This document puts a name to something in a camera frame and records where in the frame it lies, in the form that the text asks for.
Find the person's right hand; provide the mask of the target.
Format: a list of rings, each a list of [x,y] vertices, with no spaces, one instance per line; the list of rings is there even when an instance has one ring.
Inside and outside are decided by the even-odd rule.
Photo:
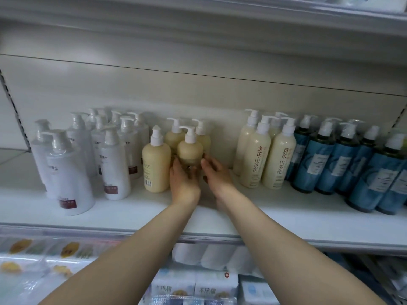
[[[214,176],[217,181],[217,190],[212,192],[218,204],[222,205],[231,200],[237,191],[233,184],[230,171],[216,158],[204,154],[201,159],[201,167],[205,175]]]

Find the person's left hand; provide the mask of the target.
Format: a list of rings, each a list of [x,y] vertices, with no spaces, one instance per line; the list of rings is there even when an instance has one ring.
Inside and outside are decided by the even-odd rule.
[[[195,170],[195,179],[169,179],[172,203],[196,208],[201,196],[198,170]]]

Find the round cream pump bottle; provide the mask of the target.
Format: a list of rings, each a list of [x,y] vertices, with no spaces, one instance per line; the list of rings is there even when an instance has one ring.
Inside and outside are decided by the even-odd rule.
[[[164,143],[161,128],[152,128],[150,143],[142,150],[144,186],[151,193],[160,193],[169,188],[171,149]]]
[[[189,171],[192,168],[200,170],[204,149],[197,140],[195,127],[180,126],[180,128],[186,128],[187,133],[184,141],[181,141],[177,146],[177,157],[184,170]]]
[[[167,120],[172,120],[173,124],[171,130],[165,134],[164,142],[170,147],[172,157],[174,157],[177,154],[178,144],[185,140],[186,132],[180,127],[179,118],[168,117]]]
[[[195,128],[197,141],[202,144],[204,154],[209,155],[211,149],[211,137],[208,134],[205,122],[199,119],[192,119],[192,121],[197,122],[197,126]]]

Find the person's right forearm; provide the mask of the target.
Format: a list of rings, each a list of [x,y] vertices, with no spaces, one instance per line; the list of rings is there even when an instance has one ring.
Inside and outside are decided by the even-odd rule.
[[[211,190],[280,305],[386,305],[358,278],[272,220],[233,185]]]

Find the person's left forearm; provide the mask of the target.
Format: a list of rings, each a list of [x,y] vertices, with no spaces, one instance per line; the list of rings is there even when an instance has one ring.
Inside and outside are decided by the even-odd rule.
[[[137,305],[167,261],[196,206],[196,201],[173,202],[39,305]]]

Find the tall cream labelled pump bottle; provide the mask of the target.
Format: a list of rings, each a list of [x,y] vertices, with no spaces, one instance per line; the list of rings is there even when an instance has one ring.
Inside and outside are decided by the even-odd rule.
[[[243,165],[243,158],[245,155],[246,147],[249,141],[249,138],[252,133],[255,132],[255,129],[258,124],[258,114],[259,110],[254,109],[245,109],[245,111],[250,111],[250,115],[247,118],[246,124],[242,127],[237,143],[237,149],[234,157],[233,162],[233,173],[236,176],[240,176],[242,165]]]
[[[272,147],[267,157],[263,171],[262,184],[273,190],[281,189],[291,162],[297,141],[294,137],[295,119],[282,117],[287,122],[272,141]]]
[[[270,119],[263,115],[254,133],[249,137],[243,157],[240,184],[247,188],[256,188],[262,177],[272,139],[269,135]]]
[[[272,140],[281,132],[282,117],[287,116],[288,114],[284,112],[276,112],[275,115],[271,117],[268,133]]]

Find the pack of white paper rolls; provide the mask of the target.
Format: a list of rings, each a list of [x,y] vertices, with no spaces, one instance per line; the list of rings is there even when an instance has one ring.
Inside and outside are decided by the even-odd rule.
[[[172,259],[185,265],[264,278],[246,246],[178,243]]]

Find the white metal shelf board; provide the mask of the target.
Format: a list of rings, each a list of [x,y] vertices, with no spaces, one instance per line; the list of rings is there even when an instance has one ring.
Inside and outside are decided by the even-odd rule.
[[[362,213],[338,195],[302,194],[289,184],[281,190],[262,186],[245,194],[268,216],[315,247],[344,252],[407,255],[407,211],[397,215]],[[67,216],[43,192],[30,153],[0,164],[0,233],[75,238],[122,239],[142,228],[170,203],[169,191],[148,192],[141,179],[124,200],[100,194],[92,209]]]

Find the group of white pump bottles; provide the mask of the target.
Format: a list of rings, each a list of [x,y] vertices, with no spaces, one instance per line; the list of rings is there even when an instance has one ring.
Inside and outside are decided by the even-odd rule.
[[[125,159],[124,144],[117,128],[106,125],[102,132],[107,144],[107,163],[102,166],[104,194],[109,200],[122,200],[132,192],[132,183]],[[83,214],[96,203],[91,181],[86,171],[83,152],[72,144],[66,130],[50,129],[40,133],[52,137],[52,149],[46,155],[53,193],[66,216]]]

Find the white tissue pack blue print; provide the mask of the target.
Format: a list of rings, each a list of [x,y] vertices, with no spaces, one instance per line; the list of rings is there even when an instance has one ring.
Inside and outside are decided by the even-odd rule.
[[[272,289],[264,281],[243,279],[239,288],[237,305],[280,305]]]

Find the group of blue pump bottles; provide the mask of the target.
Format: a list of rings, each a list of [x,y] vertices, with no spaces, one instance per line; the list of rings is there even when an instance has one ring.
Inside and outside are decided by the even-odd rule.
[[[333,195],[359,149],[355,138],[357,123],[341,122],[342,131],[339,138],[335,138],[331,120],[323,121],[306,144],[291,182],[292,188],[298,192]]]

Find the white overhead shelf board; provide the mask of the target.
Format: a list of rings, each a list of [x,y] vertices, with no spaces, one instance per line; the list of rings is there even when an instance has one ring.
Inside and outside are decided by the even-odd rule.
[[[356,31],[407,39],[407,13],[365,10],[304,0],[0,0],[1,15],[72,15],[120,22],[211,18]]]

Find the stack of clear plastic packets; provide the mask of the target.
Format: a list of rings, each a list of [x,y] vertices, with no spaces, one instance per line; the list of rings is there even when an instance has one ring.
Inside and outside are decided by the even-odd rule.
[[[0,235],[0,305],[38,305],[117,240]]]

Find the slotted metal shelf upright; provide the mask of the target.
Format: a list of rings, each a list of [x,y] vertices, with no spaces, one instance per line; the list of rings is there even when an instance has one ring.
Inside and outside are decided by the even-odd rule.
[[[28,136],[0,69],[0,148],[31,151]]]
[[[407,104],[400,112],[400,115],[392,125],[391,130],[407,133]]]

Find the white packets on overhead shelf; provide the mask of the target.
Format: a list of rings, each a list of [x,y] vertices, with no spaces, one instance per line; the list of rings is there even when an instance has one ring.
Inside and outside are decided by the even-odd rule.
[[[305,0],[379,12],[404,13],[407,0]]]

